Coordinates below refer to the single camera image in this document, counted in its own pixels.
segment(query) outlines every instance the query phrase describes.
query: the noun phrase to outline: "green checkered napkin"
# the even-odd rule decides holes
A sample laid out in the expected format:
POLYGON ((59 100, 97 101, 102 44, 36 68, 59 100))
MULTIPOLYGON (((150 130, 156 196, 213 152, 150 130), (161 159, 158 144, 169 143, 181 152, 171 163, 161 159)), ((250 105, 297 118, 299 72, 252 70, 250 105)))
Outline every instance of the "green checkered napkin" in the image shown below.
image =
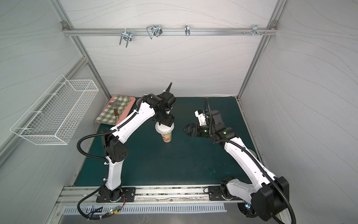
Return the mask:
POLYGON ((114 109, 117 108, 118 110, 118 116, 120 117, 123 113, 124 109, 128 106, 129 102, 131 101, 129 96, 114 96, 110 100, 110 102, 114 101, 120 101, 117 105, 108 105, 102 113, 97 117, 95 122, 99 122, 102 124, 110 124, 110 125, 116 125, 117 119, 114 115, 114 109))

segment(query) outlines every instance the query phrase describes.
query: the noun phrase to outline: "metal hook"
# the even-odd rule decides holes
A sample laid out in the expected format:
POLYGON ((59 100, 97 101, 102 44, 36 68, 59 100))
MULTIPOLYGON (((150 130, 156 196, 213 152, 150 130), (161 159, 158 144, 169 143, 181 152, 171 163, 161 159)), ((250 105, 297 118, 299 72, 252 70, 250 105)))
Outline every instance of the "metal hook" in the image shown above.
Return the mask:
POLYGON ((154 34, 156 37, 159 37, 163 31, 161 30, 160 25, 149 25, 147 26, 147 32, 149 34, 149 37, 152 39, 154 34))
POLYGON ((252 32, 250 32, 252 36, 255 35, 255 34, 258 34, 258 35, 262 34, 261 32, 257 31, 257 29, 258 29, 258 26, 254 25, 253 28, 252 28, 252 32))
POLYGON ((132 41, 132 34, 128 31, 122 32, 121 39, 119 40, 119 45, 121 45, 122 40, 125 40, 127 42, 126 47, 128 47, 128 43, 132 41))
POLYGON ((190 35, 190 27, 189 27, 189 25, 185 25, 184 29, 185 29, 185 36, 189 36, 190 35))

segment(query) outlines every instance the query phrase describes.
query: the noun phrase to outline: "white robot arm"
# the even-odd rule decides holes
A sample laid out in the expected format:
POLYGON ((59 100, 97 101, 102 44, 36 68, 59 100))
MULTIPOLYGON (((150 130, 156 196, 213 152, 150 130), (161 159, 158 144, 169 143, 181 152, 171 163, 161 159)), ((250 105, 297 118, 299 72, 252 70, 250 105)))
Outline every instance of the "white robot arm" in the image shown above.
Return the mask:
POLYGON ((121 198, 121 173, 124 159, 128 157, 129 150, 124 146, 130 135, 147 119, 160 125, 171 127, 174 117, 170 110, 175 102, 175 97, 169 92, 169 87, 159 95, 149 94, 143 96, 138 102, 138 108, 134 110, 121 123, 111 128, 110 134, 102 136, 102 144, 106 150, 106 158, 109 165, 108 179, 99 194, 108 201, 116 202, 121 198))
POLYGON ((284 177, 277 178, 275 174, 265 168, 247 149, 242 139, 232 128, 225 127, 219 111, 210 110, 208 98, 205 99, 205 104, 208 105, 208 110, 195 111, 199 124, 188 124, 183 128, 183 131, 188 136, 205 137, 219 143, 236 160, 251 181, 248 184, 235 177, 228 177, 221 182, 222 198, 216 197, 213 200, 241 198, 246 201, 246 208, 253 211, 264 221, 270 218, 276 220, 275 215, 286 208, 293 215, 291 217, 294 217, 292 207, 289 204, 289 184, 287 180, 284 177))

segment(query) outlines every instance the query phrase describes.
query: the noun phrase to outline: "paper cup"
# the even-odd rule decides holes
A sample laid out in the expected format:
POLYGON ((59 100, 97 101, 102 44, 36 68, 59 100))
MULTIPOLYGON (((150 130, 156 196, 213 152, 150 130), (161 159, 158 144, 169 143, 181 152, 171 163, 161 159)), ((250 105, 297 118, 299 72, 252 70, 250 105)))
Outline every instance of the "paper cup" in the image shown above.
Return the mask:
POLYGON ((171 127, 165 126, 165 125, 159 125, 157 122, 155 124, 155 130, 161 134, 161 137, 163 138, 164 142, 170 142, 171 141, 171 132, 174 129, 174 123, 171 125, 171 127))

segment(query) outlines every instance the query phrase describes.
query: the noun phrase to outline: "white wire basket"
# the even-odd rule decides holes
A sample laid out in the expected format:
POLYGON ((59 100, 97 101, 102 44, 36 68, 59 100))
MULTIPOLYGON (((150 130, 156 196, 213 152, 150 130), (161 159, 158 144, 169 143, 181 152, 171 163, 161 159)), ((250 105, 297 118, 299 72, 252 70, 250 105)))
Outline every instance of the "white wire basket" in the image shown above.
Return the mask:
POLYGON ((61 75, 10 131, 36 145, 67 145, 97 93, 92 80, 61 75))

